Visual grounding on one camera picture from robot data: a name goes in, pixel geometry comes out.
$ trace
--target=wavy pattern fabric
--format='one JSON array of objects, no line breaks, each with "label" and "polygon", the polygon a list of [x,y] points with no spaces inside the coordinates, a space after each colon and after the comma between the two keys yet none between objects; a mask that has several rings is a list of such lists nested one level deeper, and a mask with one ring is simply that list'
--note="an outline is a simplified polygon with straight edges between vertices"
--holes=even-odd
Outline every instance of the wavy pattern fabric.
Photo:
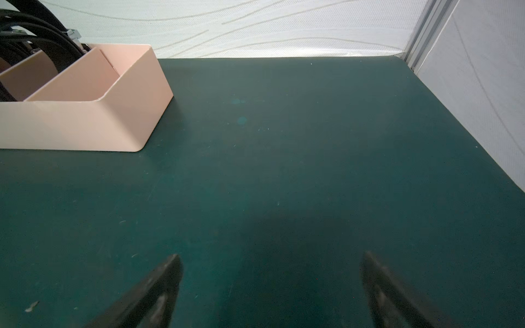
[{"label": "wavy pattern fabric", "polygon": [[460,0],[417,75],[525,191],[525,2]]},{"label": "wavy pattern fabric", "polygon": [[83,42],[151,44],[159,58],[195,58],[398,54],[426,0],[42,2]]}]

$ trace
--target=green mat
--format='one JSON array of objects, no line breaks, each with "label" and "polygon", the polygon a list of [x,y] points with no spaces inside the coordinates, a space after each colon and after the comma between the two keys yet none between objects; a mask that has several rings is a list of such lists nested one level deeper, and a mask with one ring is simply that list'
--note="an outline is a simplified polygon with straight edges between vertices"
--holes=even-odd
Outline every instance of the green mat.
[{"label": "green mat", "polygon": [[173,327],[371,327],[365,250],[525,325],[525,194],[400,59],[160,63],[140,152],[0,150],[0,326],[80,327],[176,252]]}]

